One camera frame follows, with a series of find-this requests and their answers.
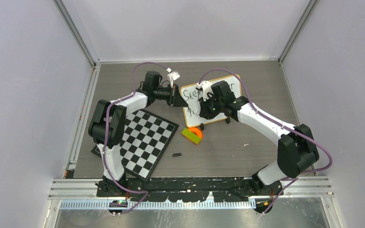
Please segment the yellow framed whiteboard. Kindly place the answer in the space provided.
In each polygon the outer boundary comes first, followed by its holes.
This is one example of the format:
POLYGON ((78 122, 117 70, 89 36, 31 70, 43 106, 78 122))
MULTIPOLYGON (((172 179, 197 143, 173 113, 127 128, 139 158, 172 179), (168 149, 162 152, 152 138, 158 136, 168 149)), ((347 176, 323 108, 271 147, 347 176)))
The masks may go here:
MULTIPOLYGON (((241 84, 239 80, 233 76, 224 76, 216 79, 210 80, 212 84, 217 83, 219 81, 225 81, 229 84, 231 91, 235 94, 236 97, 242 95, 241 84)), ((227 117, 224 113, 218 114, 215 118, 211 120, 204 119, 199 116, 200 114, 200 103, 198 99, 202 97, 202 93, 200 93, 196 89, 196 84, 186 85, 180 89, 180 94, 185 102, 188 104, 188 107, 183 108, 183 113, 185 117, 185 123, 187 127, 197 127, 201 124, 210 124, 213 122, 225 120, 227 117)))

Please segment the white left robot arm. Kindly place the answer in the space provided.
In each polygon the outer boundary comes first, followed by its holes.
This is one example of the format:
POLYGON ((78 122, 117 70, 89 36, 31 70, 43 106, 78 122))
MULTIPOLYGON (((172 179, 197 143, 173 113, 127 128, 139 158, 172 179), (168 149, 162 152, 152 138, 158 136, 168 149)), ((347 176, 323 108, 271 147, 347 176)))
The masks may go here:
POLYGON ((168 106, 187 107, 175 80, 176 71, 167 75, 169 84, 156 71, 148 71, 135 92, 114 100, 97 103, 88 134, 93 138, 104 165, 108 190, 116 197, 126 193, 127 184, 121 180, 130 173, 148 181, 161 156, 171 142, 179 125, 146 110, 156 100, 168 106))

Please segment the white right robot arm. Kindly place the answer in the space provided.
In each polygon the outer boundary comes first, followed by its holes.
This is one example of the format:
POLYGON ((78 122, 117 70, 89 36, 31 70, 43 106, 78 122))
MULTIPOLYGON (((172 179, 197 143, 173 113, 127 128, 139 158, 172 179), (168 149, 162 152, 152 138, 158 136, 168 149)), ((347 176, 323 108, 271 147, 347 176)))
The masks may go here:
POLYGON ((277 159, 252 175, 250 183, 255 193, 266 194, 273 183, 296 178, 319 160, 308 126, 294 126, 263 112, 248 98, 236 96, 225 81, 202 81, 196 84, 196 90, 202 93, 198 99, 200 117, 210 120, 223 113, 262 133, 277 146, 277 159))

